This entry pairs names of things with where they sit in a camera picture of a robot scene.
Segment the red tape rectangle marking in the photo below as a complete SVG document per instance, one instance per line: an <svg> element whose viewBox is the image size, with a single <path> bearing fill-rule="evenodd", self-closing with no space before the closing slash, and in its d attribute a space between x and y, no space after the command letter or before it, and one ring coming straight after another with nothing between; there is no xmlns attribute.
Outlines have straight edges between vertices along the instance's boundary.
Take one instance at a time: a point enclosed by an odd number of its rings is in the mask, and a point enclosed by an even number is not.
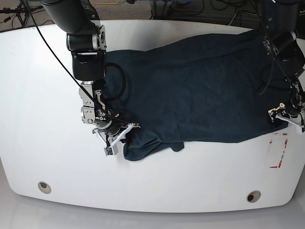
<svg viewBox="0 0 305 229"><path fill-rule="evenodd" d="M267 150L267 167L281 167L287 143L288 133L273 133Z"/></svg>

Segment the dark teal T-shirt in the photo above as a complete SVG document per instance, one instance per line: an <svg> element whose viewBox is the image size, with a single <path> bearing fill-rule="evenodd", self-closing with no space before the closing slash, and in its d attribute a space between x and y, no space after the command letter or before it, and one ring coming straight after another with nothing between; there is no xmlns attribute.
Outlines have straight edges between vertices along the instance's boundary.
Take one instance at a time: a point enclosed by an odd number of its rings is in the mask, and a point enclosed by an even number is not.
<svg viewBox="0 0 305 229"><path fill-rule="evenodd" d="M124 94L112 102L125 121L123 155L138 161L185 142L239 143L271 133L268 111L289 100L278 68L263 89L271 58L259 32L205 34L148 51L117 50L107 61L126 76Z"/></svg>

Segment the black tripod stand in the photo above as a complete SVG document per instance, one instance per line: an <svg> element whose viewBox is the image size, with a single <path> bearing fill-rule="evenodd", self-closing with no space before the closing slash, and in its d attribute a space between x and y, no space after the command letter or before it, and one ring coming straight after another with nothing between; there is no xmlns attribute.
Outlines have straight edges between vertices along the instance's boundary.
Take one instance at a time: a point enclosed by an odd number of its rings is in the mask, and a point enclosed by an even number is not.
<svg viewBox="0 0 305 229"><path fill-rule="evenodd" d="M17 18L20 22L21 28L25 28L28 19L30 18L30 13L36 13L38 11L43 11L42 6L30 6L30 10L27 8L27 2L25 0L20 0L19 4L11 9L10 7L3 7L0 10L1 14L7 14L8 16L4 18L0 23L4 24L11 21L11 26L13 28L13 20Z"/></svg>

